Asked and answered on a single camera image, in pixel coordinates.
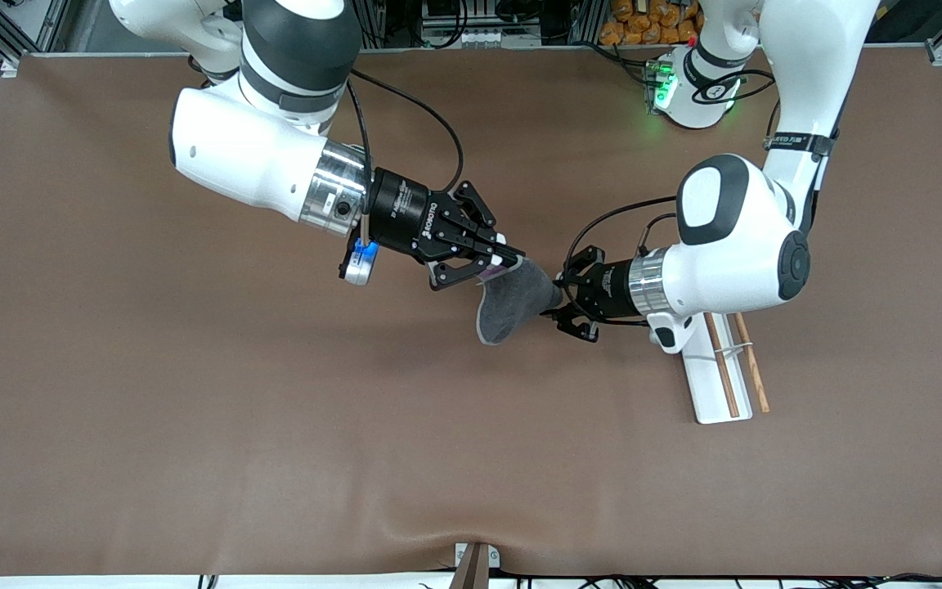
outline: sock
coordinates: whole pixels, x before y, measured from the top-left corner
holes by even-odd
[[[531,318],[562,302],[562,292],[540,266],[528,258],[507,272],[482,277],[482,302],[478,305],[478,339],[487,346],[504,342]]]

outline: chopsticks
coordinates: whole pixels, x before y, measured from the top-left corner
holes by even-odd
[[[769,413],[769,398],[765,396],[765,385],[762,384],[762,373],[758,369],[758,358],[755,357],[755,343],[751,341],[751,335],[747,332],[747,323],[743,320],[742,313],[733,313],[733,320],[736,323],[737,335],[740,344],[737,348],[744,348],[747,351],[747,368],[751,372],[751,384],[754,385],[755,394],[758,395],[758,405],[762,413]],[[725,364],[725,352],[729,351],[722,347],[721,339],[718,338],[718,328],[715,327],[715,318],[711,313],[703,313],[703,321],[707,324],[707,335],[711,338],[711,347],[715,350],[715,362],[718,365],[718,376],[722,380],[722,389],[725,391],[725,403],[729,407],[729,417],[734,419],[740,417],[740,407],[737,407],[736,395],[733,392],[733,381],[729,377],[729,366]]]

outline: black cable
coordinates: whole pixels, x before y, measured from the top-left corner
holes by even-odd
[[[217,580],[220,578],[219,574],[200,574],[199,575],[199,589],[202,589],[202,582],[206,582],[205,589],[214,589],[217,586]]]
[[[773,112],[769,113],[769,124],[765,126],[765,136],[773,135],[773,123],[777,120],[777,111],[780,110],[780,98],[777,98],[777,104],[773,105]]]
[[[515,578],[517,581],[527,581],[532,584],[534,578],[544,578],[544,579],[584,579],[582,585],[578,589],[586,589],[588,587],[598,587],[599,582],[601,581],[612,581],[617,585],[617,589],[657,589],[655,582],[659,581],[662,577],[640,577],[640,575],[624,575],[624,574],[610,574],[605,575],[605,577],[592,577],[592,578],[577,578],[577,577],[552,577],[552,575],[526,575],[526,574],[512,574],[507,573],[507,571],[500,571],[500,578]],[[801,577],[796,578],[797,581],[802,582],[817,582],[819,585],[822,585],[827,588],[838,588],[838,589],[870,589],[871,586],[879,587],[886,585],[887,582],[915,582],[916,584],[937,584],[942,582],[942,577],[930,577],[930,575],[918,574],[918,573],[901,573],[893,575],[893,577],[856,577],[856,578],[814,578],[814,577]],[[785,589],[784,581],[781,578],[775,578],[775,582],[778,584],[778,588]],[[741,586],[739,578],[733,578],[733,582],[736,582],[738,586]],[[807,587],[796,587],[793,589],[815,589]]]
[[[613,53],[610,53],[610,52],[606,52],[604,47],[602,47],[601,45],[598,45],[597,43],[591,43],[591,41],[573,41],[572,43],[569,43],[569,45],[590,47],[591,49],[594,49],[595,53],[598,53],[598,55],[605,57],[605,59],[610,60],[613,63],[623,61],[627,65],[632,65],[632,66],[644,67],[644,65],[646,65],[646,62],[644,61],[629,60],[629,59],[626,59],[625,57],[620,57],[620,52],[618,50],[617,50],[616,55],[613,55]]]
[[[456,27],[456,31],[453,31],[453,36],[449,37],[449,41],[445,41],[445,43],[438,45],[435,49],[445,49],[453,43],[460,41],[461,37],[464,37],[464,31],[468,29],[468,0],[460,0],[460,6],[464,8],[464,23]]]
[[[355,18],[358,19],[358,27],[362,30],[362,41],[366,42],[367,47],[379,49],[381,41],[388,41],[387,38],[378,37],[377,34],[370,32],[373,27],[370,26],[371,23],[367,23],[362,19],[361,11],[355,10]]]
[[[561,37],[565,37],[566,34],[569,34],[568,29],[562,31],[562,33],[559,33],[559,34],[549,34],[549,36],[547,36],[547,37],[542,37],[542,36],[540,36],[539,34],[531,34],[530,37],[532,37],[532,38],[538,38],[538,39],[541,40],[541,41],[547,41],[547,40],[549,40],[549,38],[561,38]]]
[[[438,123],[442,124],[445,127],[445,130],[449,133],[449,137],[453,139],[453,146],[456,148],[456,172],[453,174],[453,178],[449,180],[449,183],[446,184],[444,189],[440,191],[449,191],[456,186],[456,183],[460,181],[460,175],[464,172],[464,145],[460,144],[460,138],[457,137],[456,131],[453,129],[452,124],[449,124],[448,120],[445,120],[445,117],[442,117],[438,114],[434,108],[431,108],[425,101],[420,100],[418,97],[412,96],[403,90],[397,89],[395,86],[390,85],[390,83],[381,82],[380,79],[373,78],[371,75],[363,74],[358,70],[351,70],[352,75],[355,75],[357,78],[365,79],[366,82],[373,83],[376,86],[381,87],[384,90],[392,94],[397,94],[399,97],[405,98],[405,100],[411,101],[412,104],[419,106],[419,108],[424,109],[429,115],[433,116]]]
[[[703,93],[707,92],[707,90],[710,90],[711,88],[719,86],[722,83],[728,82],[730,79],[739,78],[741,77],[741,75],[761,75],[762,78],[769,79],[769,82],[763,83],[762,86],[759,86],[758,88],[755,88],[754,90],[749,91],[747,94],[737,94],[737,96],[735,97],[717,98],[717,100],[715,100],[715,98],[703,98]],[[699,104],[699,105],[720,105],[720,104],[728,103],[728,101],[742,101],[744,100],[744,98],[753,97],[755,96],[755,94],[758,94],[760,92],[763,92],[769,89],[769,86],[773,86],[775,82],[777,82],[777,79],[774,78],[773,75],[769,73],[769,71],[765,71],[765,70],[734,71],[732,72],[732,74],[726,74],[726,75],[722,75],[722,77],[720,78],[712,79],[710,82],[704,83],[703,86],[701,86],[700,88],[697,88],[696,91],[693,92],[693,101],[694,103]]]
[[[418,3],[419,0],[406,0],[406,29],[409,31],[410,40],[414,41],[416,45],[425,47],[428,49],[445,49],[446,47],[452,46],[453,43],[460,41],[461,37],[464,37],[464,32],[468,27],[468,18],[470,16],[470,11],[468,10],[467,0],[460,0],[460,6],[463,8],[464,22],[460,23],[460,12],[457,12],[456,18],[453,22],[457,23],[456,30],[453,31],[449,40],[445,41],[442,45],[434,46],[431,43],[424,41],[424,39],[416,33],[416,20],[418,20],[418,15],[416,15],[412,10],[412,5]]]
[[[532,2],[533,7],[527,11],[519,11],[514,7],[515,3],[523,3],[521,0],[497,0],[496,7],[493,8],[493,14],[496,18],[504,22],[521,23],[530,19],[535,19],[540,15],[541,3]]]
[[[628,77],[631,77],[631,79],[634,79],[635,82],[642,83],[644,86],[659,86],[659,83],[651,82],[644,78],[644,68],[646,68],[646,61],[631,60],[627,59],[627,57],[621,56],[620,49],[617,49],[616,45],[612,46],[613,53],[606,52],[605,48],[602,48],[601,45],[598,45],[597,43],[591,43],[591,41],[573,41],[572,43],[569,43],[569,45],[590,47],[592,50],[594,50],[595,53],[598,53],[598,55],[605,57],[605,59],[610,60],[610,62],[620,66],[621,69],[624,70],[625,74],[627,74]],[[636,74],[631,69],[633,67],[642,68],[643,74]]]
[[[362,199],[362,216],[370,215],[370,186],[373,184],[373,158],[370,157],[370,132],[366,130],[366,117],[362,115],[362,104],[358,101],[358,94],[355,93],[355,87],[348,78],[348,94],[351,94],[351,102],[355,105],[355,116],[358,119],[358,130],[362,133],[362,152],[366,154],[366,164],[362,167],[363,182],[366,183],[366,198]]]
[[[195,56],[187,56],[187,67],[190,67],[192,70],[199,72],[199,74],[205,75],[205,72],[202,71],[202,66],[199,65],[199,62],[195,61]],[[200,83],[199,89],[205,90],[206,88],[209,88],[209,86],[213,86],[213,81],[212,79],[209,79],[208,75],[206,75],[206,79],[203,79],[202,83]]]
[[[562,278],[565,279],[569,276],[569,264],[572,264],[572,255],[576,253],[576,246],[580,245],[581,240],[584,239],[584,236],[587,235],[587,232],[591,231],[595,225],[598,225],[602,221],[609,219],[611,217],[616,217],[621,213],[627,213],[628,211],[635,211],[635,209],[646,208],[646,206],[652,205],[662,205],[665,202],[673,202],[677,197],[675,196],[665,196],[664,198],[653,198],[651,200],[643,200],[642,202],[635,202],[632,205],[624,205],[621,208],[613,209],[612,211],[598,217],[591,223],[587,223],[587,227],[584,227],[580,234],[576,236],[576,239],[572,240],[572,245],[569,245],[569,251],[565,254],[565,262],[562,263]],[[594,314],[587,312],[586,309],[580,306],[580,303],[576,301],[576,298],[573,297],[572,292],[569,291],[569,284],[566,282],[562,284],[562,290],[565,292],[566,298],[569,298],[569,303],[572,304],[573,308],[578,310],[582,316],[587,317],[588,320],[594,321],[594,323],[601,323],[603,325],[631,325],[635,327],[648,327],[649,321],[614,321],[608,320],[604,317],[595,317]]]
[[[664,219],[675,219],[677,217],[678,215],[675,215],[674,213],[664,213],[662,215],[653,217],[653,220],[646,224],[646,228],[642,231],[642,239],[639,240],[639,256],[646,256],[646,254],[649,254],[649,249],[646,247],[646,242],[649,241],[649,232],[653,231],[653,225],[660,223]]]

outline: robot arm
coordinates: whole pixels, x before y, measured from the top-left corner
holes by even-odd
[[[573,260],[573,268],[586,272],[563,277],[578,285],[576,301],[592,316],[646,317],[654,339],[669,353],[681,351],[692,338],[703,323],[692,321],[699,313],[749,312],[780,305],[805,286],[810,265],[806,237],[816,194],[877,7],[877,0],[702,3],[710,18],[700,44],[677,57],[681,61],[676,59],[676,75],[677,63],[684,64],[683,70],[703,70],[703,65],[696,65],[701,51],[710,55],[700,59],[703,64],[713,65],[711,58],[718,55],[739,62],[730,67],[742,67],[747,55],[732,49],[751,38],[752,31],[761,34],[782,104],[777,132],[767,139],[764,168],[733,154],[704,160],[678,189],[679,243],[613,264],[605,264],[604,254],[599,257],[595,247]],[[762,12],[753,29],[749,11],[756,7]],[[725,20],[715,22],[711,15]],[[670,100],[666,113],[676,120],[683,117],[680,122],[696,120],[700,126],[707,120],[717,122],[725,105],[699,105],[688,97],[721,74],[712,70],[707,79],[681,81],[666,97]],[[729,87],[721,97],[730,97],[735,90]],[[588,284],[588,275],[603,280]],[[620,288],[604,288],[614,280]],[[564,331],[597,339],[594,325],[573,321],[582,316],[576,305],[568,305],[554,318]]]
[[[177,45],[210,81],[239,69],[242,29],[217,12],[235,0],[110,0],[115,18],[138,37]]]
[[[243,27],[214,14],[226,3],[111,0],[133,33],[187,49],[214,82],[177,98],[169,150],[180,173],[347,237],[340,276],[352,284],[369,280],[380,246],[426,265],[434,290],[518,264],[523,252],[494,230],[470,183],[437,193],[377,168],[366,186],[363,153],[325,138],[361,46],[350,2],[244,0]],[[360,223],[367,245],[355,237]]]

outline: brown mat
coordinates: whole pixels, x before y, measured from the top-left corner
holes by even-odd
[[[590,52],[359,66],[445,113],[513,245],[556,271],[614,206],[723,151],[648,119]],[[942,68],[868,49],[792,304],[752,313],[774,411],[695,425],[638,329],[475,339],[479,291],[172,171],[175,59],[27,59],[0,83],[0,574],[376,573],[500,546],[517,573],[942,573]],[[359,82],[378,163],[440,186],[451,146]],[[334,138],[356,141],[348,111]],[[649,215],[591,241],[629,256]],[[672,232],[657,235],[657,243]]]

